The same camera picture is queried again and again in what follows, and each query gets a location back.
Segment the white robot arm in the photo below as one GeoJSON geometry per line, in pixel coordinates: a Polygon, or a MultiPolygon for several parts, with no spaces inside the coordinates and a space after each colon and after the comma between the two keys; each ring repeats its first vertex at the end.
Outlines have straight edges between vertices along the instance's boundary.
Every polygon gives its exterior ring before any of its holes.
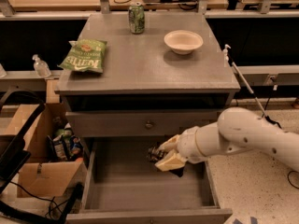
{"type": "Polygon", "coordinates": [[[217,155],[256,149],[299,171],[299,134],[285,132],[241,107],[224,110],[214,123],[194,126],[161,144],[165,156],[155,163],[163,171],[177,170],[217,155]]]}

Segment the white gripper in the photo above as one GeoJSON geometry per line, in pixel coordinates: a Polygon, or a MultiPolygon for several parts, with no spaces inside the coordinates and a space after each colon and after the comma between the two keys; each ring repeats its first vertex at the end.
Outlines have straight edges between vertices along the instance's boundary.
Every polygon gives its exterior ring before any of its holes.
{"type": "Polygon", "coordinates": [[[185,166],[186,162],[196,164],[200,161],[200,152],[196,143],[198,127],[185,130],[181,135],[176,134],[162,143],[158,149],[168,152],[155,166],[163,172],[177,170],[185,166]]]}

